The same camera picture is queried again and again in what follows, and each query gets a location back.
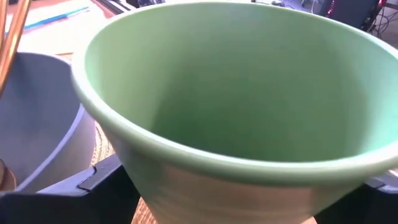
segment woven mat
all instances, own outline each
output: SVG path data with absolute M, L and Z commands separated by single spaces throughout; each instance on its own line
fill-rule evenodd
M 91 164 L 96 164 L 97 162 L 113 155 L 114 151 L 112 145 L 106 139 L 104 132 L 102 131 L 99 124 L 96 124 L 96 146 L 93 154 L 93 160 Z M 147 205 L 141 199 L 136 214 L 132 220 L 132 224 L 155 224 L 156 221 L 152 214 L 150 213 Z

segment gray bowl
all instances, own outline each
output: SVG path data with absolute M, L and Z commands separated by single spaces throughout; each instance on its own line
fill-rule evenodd
M 36 192 L 90 166 L 95 122 L 60 58 L 16 55 L 0 99 L 0 159 L 17 190 Z

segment bowl rim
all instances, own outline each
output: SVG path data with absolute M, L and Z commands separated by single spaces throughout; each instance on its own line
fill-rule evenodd
M 175 167 L 219 179 L 249 184 L 278 186 L 308 186 L 314 184 L 338 184 L 341 182 L 361 183 L 371 176 L 379 175 L 383 172 L 387 172 L 394 166 L 398 166 L 398 141 L 394 141 L 390 145 L 375 151 L 329 161 L 272 162 L 224 156 L 184 146 L 183 144 L 160 137 L 130 122 L 108 106 L 95 92 L 86 76 L 85 56 L 91 41 L 100 35 L 107 26 L 127 17 L 131 17 L 134 14 L 158 8 L 175 7 L 176 5 L 184 7 L 199 4 L 272 7 L 272 10 L 279 10 L 283 13 L 296 13 L 301 14 L 301 16 L 320 19 L 325 24 L 339 26 L 341 29 L 354 32 L 356 35 L 368 39 L 368 41 L 375 43 L 387 53 L 394 56 L 398 61 L 398 50 L 370 34 L 322 16 L 282 7 L 252 2 L 203 1 L 157 4 L 126 12 L 112 17 L 91 39 L 88 39 L 88 43 L 85 44 L 83 48 L 79 49 L 72 57 L 73 86 L 86 110 L 99 122 L 99 124 L 104 126 L 105 130 L 112 131 L 119 138 L 122 138 L 123 141 L 134 146 L 134 149 L 119 150 L 139 151 L 140 154 L 151 159 L 156 159 L 161 162 L 172 164 Z

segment mint green ceramic bowl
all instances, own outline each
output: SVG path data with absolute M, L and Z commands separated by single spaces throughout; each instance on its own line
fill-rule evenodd
M 297 224 L 398 165 L 398 53 L 279 7 L 161 4 L 73 60 L 159 224 Z

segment green bowl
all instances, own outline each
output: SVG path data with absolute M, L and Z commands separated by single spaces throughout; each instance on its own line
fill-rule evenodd
M 323 17 L 196 2 L 115 17 L 72 67 L 159 224 L 298 224 L 398 165 L 397 56 Z

